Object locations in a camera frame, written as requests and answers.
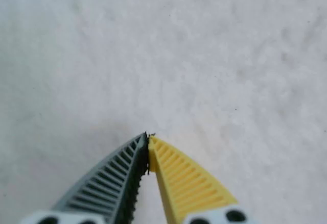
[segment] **white plastic piece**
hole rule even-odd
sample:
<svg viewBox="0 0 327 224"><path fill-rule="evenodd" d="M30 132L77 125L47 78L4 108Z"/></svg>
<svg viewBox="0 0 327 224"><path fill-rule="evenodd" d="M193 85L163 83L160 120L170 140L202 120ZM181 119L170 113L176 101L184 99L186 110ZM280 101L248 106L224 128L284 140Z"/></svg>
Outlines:
<svg viewBox="0 0 327 224"><path fill-rule="evenodd" d="M189 214L183 224L256 224L239 205Z"/></svg>
<svg viewBox="0 0 327 224"><path fill-rule="evenodd" d="M37 211L24 218L20 224L105 224L101 215L61 211Z"/></svg>

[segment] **ridged grip texture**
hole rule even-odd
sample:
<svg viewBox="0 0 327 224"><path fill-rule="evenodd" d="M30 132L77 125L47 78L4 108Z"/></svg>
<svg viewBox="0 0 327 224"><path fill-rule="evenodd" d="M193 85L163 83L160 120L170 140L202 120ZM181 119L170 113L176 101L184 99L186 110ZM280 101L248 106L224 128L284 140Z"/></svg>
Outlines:
<svg viewBox="0 0 327 224"><path fill-rule="evenodd" d="M53 209L101 214L107 224L131 223L139 181L148 165L148 138L142 133L96 165Z"/></svg>

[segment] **yellow plier jaw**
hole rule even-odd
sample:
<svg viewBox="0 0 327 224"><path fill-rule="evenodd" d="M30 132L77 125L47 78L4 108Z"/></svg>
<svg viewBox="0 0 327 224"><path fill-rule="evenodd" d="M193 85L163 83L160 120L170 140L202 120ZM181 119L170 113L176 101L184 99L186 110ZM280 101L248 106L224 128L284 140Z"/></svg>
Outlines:
<svg viewBox="0 0 327 224"><path fill-rule="evenodd" d="M198 163L170 144L149 137L150 171L156 173L169 224L194 212L237 204L228 190Z"/></svg>

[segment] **screw hole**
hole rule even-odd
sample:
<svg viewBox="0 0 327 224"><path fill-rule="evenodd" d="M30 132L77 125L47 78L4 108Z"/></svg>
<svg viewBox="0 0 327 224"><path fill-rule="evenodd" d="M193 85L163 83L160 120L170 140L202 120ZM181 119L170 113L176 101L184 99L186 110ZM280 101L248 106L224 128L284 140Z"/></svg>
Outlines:
<svg viewBox="0 0 327 224"><path fill-rule="evenodd" d="M54 216L48 216L42 219L38 224L58 224L58 218Z"/></svg>
<svg viewBox="0 0 327 224"><path fill-rule="evenodd" d="M239 210L228 211L226 217L230 222L243 222L246 220L245 215Z"/></svg>
<svg viewBox="0 0 327 224"><path fill-rule="evenodd" d="M80 224L97 224L97 223L93 220L85 220L85 221L81 222Z"/></svg>
<svg viewBox="0 0 327 224"><path fill-rule="evenodd" d="M203 218L196 218L196 219L192 219L190 224L210 224L210 222Z"/></svg>

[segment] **white background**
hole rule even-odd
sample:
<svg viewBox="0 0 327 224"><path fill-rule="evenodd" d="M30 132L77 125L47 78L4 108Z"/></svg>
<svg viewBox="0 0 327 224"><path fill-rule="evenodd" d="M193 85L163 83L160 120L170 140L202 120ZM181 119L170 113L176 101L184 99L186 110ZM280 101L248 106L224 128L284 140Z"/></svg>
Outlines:
<svg viewBox="0 0 327 224"><path fill-rule="evenodd" d="M0 0L0 223L156 132L260 223L326 223L327 0ZM133 223L165 223L154 175Z"/></svg>

